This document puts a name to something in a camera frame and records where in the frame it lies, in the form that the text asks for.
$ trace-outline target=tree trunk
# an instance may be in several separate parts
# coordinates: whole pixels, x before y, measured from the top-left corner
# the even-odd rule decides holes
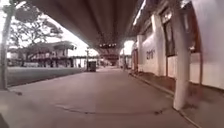
[[[14,0],[10,0],[10,10],[8,11],[3,32],[2,32],[2,42],[0,42],[0,89],[6,90],[7,89],[7,39],[9,35],[10,25],[12,16],[15,12],[15,3]]]
[[[185,30],[180,0],[169,0],[172,11],[172,25],[174,27],[175,46],[177,51],[177,75],[174,108],[181,110],[188,93],[190,78],[190,50],[188,36]]]

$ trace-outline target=building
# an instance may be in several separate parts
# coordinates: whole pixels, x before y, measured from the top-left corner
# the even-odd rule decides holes
[[[223,7],[220,0],[192,0],[182,5],[191,51],[190,81],[219,89],[224,89]],[[133,45],[132,69],[176,78],[175,20],[168,2],[161,1],[146,22]]]

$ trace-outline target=building wall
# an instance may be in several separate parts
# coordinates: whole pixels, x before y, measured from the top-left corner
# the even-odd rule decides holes
[[[224,1],[223,0],[192,0],[195,13],[198,20],[200,35],[202,40],[203,52],[203,84],[224,89]],[[158,52],[165,49],[162,44],[164,41],[158,41],[157,38],[163,38],[163,33],[153,34],[143,42],[143,70],[158,74],[158,58],[161,59]],[[155,49],[155,57],[146,59],[146,51]],[[193,53],[190,64],[192,82],[199,82],[200,55]],[[168,58],[168,76],[176,76],[176,57]]]

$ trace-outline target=pavement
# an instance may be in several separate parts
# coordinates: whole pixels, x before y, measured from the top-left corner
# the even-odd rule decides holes
[[[175,80],[158,77],[151,73],[132,74],[153,87],[174,95]],[[190,83],[187,104],[181,114],[202,128],[223,128],[224,91],[221,89]]]
[[[18,86],[83,72],[81,68],[8,68],[9,86]]]
[[[10,90],[0,92],[1,128],[194,128],[169,95],[113,67]]]

